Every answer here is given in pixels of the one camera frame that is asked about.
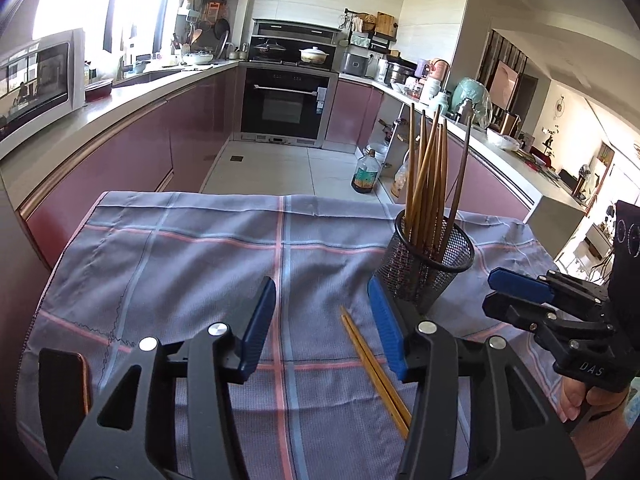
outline oven handle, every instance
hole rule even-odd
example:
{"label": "oven handle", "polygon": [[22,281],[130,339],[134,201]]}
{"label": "oven handle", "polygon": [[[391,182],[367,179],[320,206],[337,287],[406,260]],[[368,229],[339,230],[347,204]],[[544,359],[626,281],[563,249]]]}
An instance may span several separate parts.
{"label": "oven handle", "polygon": [[291,92],[292,94],[304,94],[304,95],[313,95],[314,97],[318,96],[318,92],[303,92],[302,90],[289,90],[287,88],[273,88],[271,86],[260,86],[254,85],[256,90],[275,90],[276,92]]}

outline tile floor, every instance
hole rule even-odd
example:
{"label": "tile floor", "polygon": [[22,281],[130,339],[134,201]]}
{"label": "tile floor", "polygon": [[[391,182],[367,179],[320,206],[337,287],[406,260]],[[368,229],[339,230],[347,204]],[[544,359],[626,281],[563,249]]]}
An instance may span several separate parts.
{"label": "tile floor", "polygon": [[[241,156],[242,161],[231,161],[232,156]],[[203,193],[309,194],[360,202],[389,202],[380,187],[377,193],[371,194],[353,190],[351,179],[357,160],[356,155],[349,153],[234,140],[222,152]]]}

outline sink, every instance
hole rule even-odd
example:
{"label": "sink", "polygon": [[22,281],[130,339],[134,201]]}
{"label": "sink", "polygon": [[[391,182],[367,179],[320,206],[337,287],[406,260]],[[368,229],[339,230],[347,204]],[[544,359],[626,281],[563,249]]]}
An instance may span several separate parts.
{"label": "sink", "polygon": [[139,85],[140,83],[149,83],[151,81],[155,81],[157,79],[162,79],[163,77],[167,77],[168,75],[173,75],[182,72],[181,68],[171,68],[168,70],[156,70],[154,72],[145,72],[139,75],[133,75],[127,77],[123,81],[118,81],[114,88],[121,88],[123,86],[132,86]]}

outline utensil holder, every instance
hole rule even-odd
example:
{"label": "utensil holder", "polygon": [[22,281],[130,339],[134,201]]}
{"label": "utensil holder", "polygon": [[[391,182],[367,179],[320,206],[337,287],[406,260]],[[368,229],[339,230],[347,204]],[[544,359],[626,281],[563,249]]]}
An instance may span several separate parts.
{"label": "utensil holder", "polygon": [[[444,217],[443,234],[446,224]],[[466,233],[454,224],[440,263],[412,246],[404,236],[404,210],[396,217],[395,227],[376,274],[396,300],[409,301],[421,314],[427,314],[453,278],[471,267],[476,254],[474,246]]]}

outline blue gripper pad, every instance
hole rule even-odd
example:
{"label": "blue gripper pad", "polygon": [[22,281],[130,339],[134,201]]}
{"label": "blue gripper pad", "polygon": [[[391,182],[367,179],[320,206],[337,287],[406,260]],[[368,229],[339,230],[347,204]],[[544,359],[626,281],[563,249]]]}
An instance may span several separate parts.
{"label": "blue gripper pad", "polygon": [[391,311],[380,280],[374,275],[367,285],[369,303],[373,319],[376,321],[378,335],[385,351],[386,362],[398,380],[404,381],[407,375],[407,364],[404,359],[404,340],[398,322]]}
{"label": "blue gripper pad", "polygon": [[550,286],[501,267],[492,270],[487,281],[492,290],[521,300],[533,303],[551,303],[554,299],[554,292]]}
{"label": "blue gripper pad", "polygon": [[268,278],[242,340],[242,363],[239,371],[244,380],[247,380],[258,367],[258,361],[260,360],[264,340],[267,338],[275,307],[276,284],[273,283],[271,278]]}

